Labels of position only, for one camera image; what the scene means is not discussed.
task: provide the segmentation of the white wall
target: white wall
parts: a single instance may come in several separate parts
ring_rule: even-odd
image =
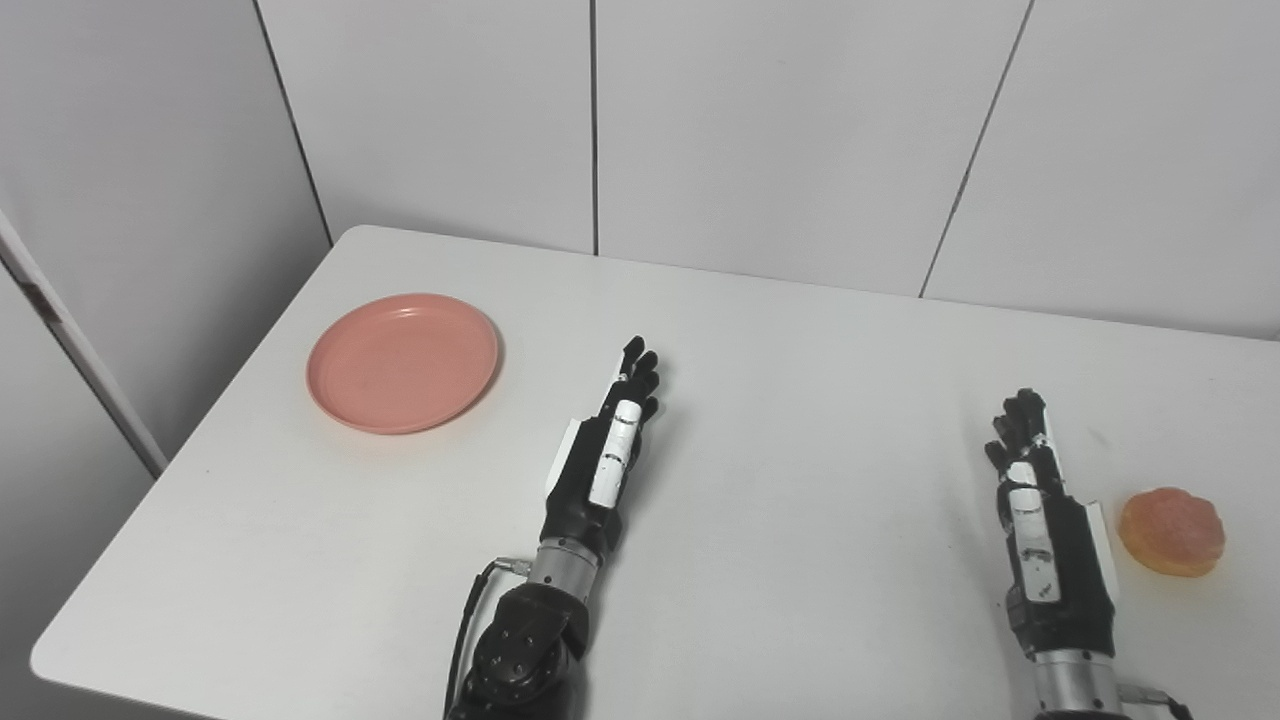
[[[333,237],[591,251],[588,0],[260,4]]]
[[[253,4],[0,4],[0,210],[172,454],[329,247]]]
[[[916,295],[1027,0],[602,0],[600,254]]]
[[[928,297],[1272,338],[1280,6],[1041,0]]]
[[[151,487],[0,268],[0,717],[177,720],[37,679],[36,638]]]

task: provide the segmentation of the black cable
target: black cable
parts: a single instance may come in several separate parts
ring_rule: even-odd
[[[1174,720],[1194,720],[1192,711],[1174,698],[1169,698],[1169,714],[1174,716]]]
[[[471,583],[471,594],[467,603],[462,606],[462,623],[458,624],[458,639],[453,643],[453,660],[449,662],[449,684],[444,687],[444,717],[449,716],[453,708],[453,697],[458,687],[458,665],[462,662],[462,646],[467,642],[467,630],[471,628],[471,616],[475,615],[476,606],[480,605],[480,596],[484,594],[485,585],[489,584],[489,575],[498,569],[497,562],[490,562],[484,571],[476,575]]]

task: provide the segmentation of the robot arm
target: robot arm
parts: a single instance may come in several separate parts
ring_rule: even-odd
[[[1037,720],[1123,720],[1121,702],[1166,705],[1190,720],[1165,693],[1117,684],[1116,579],[1101,506],[1068,493],[1039,395],[1023,388],[1004,410],[993,420],[1000,441],[986,451],[1000,474],[996,510],[1014,571],[1005,609],[1036,664]]]
[[[498,601],[456,698],[451,682],[447,720],[573,716],[579,662],[590,639],[586,602],[622,534],[617,502],[640,452],[641,429],[658,411],[652,397],[657,364],[644,340],[634,338],[600,411],[570,424],[553,462],[527,582]]]

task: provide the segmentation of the pink plate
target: pink plate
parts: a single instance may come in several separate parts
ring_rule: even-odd
[[[498,366],[484,313],[444,295],[393,295],[347,313],[316,341],[307,389],[360,430],[425,430],[462,413]]]

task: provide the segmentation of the white table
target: white table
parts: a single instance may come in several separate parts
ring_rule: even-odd
[[[311,345],[410,291],[489,314],[494,384],[420,434],[332,421],[303,386]],[[280,318],[35,670],[227,720],[436,716],[471,577],[532,552],[564,423],[636,332],[666,410],[596,593],[588,717],[1030,717],[982,455],[1021,386],[1078,497],[1114,518],[1175,484],[1225,519],[1199,580],[1114,541],[1121,678],[1201,717],[1280,707],[1280,345],[372,227]]]

